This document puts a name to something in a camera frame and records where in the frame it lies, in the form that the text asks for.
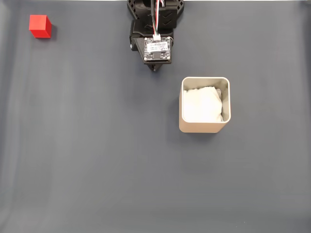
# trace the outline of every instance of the red cube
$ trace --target red cube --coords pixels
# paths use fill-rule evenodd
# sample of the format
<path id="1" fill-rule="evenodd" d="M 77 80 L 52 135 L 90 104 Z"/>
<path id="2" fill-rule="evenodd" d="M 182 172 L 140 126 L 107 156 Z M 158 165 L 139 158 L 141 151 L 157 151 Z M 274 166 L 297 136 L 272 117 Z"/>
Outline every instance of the red cube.
<path id="1" fill-rule="evenodd" d="M 48 16 L 30 15 L 29 30 L 35 38 L 50 38 L 52 24 Z"/>

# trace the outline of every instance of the wire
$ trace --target wire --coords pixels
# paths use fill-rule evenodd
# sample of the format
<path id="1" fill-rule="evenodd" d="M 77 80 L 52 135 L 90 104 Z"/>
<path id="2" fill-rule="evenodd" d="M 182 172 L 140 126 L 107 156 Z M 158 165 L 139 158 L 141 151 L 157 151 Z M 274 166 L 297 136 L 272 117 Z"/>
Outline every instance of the wire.
<path id="1" fill-rule="evenodd" d="M 160 0 L 156 0 L 156 11 L 155 11 L 155 25 L 156 31 L 159 25 L 159 7 L 160 7 Z"/>
<path id="2" fill-rule="evenodd" d="M 155 0 L 151 0 L 151 18 L 152 18 L 152 27 L 154 29 L 154 34 L 158 35 L 156 29 L 156 22 L 155 22 Z"/>

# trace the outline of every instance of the gray table surface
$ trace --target gray table surface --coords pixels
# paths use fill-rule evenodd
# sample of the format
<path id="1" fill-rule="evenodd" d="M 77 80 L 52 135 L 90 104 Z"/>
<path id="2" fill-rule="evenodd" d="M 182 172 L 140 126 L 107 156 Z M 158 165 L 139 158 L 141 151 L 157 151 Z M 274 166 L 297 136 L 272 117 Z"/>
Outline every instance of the gray table surface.
<path id="1" fill-rule="evenodd" d="M 1 233 L 311 231 L 310 9 L 185 5 L 158 73 L 130 50 L 124 1 L 18 5 L 1 57 Z M 49 16 L 51 40 L 30 14 Z M 180 132 L 187 76 L 230 80 L 218 134 Z"/>

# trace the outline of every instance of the white tissue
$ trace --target white tissue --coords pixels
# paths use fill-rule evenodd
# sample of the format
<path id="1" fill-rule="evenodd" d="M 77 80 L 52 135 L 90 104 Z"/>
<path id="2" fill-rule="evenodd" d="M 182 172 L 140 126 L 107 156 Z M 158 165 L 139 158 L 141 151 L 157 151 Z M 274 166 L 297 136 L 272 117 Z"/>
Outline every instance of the white tissue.
<path id="1" fill-rule="evenodd" d="M 221 90 L 213 86 L 184 91 L 184 119 L 196 122 L 223 121 Z"/>

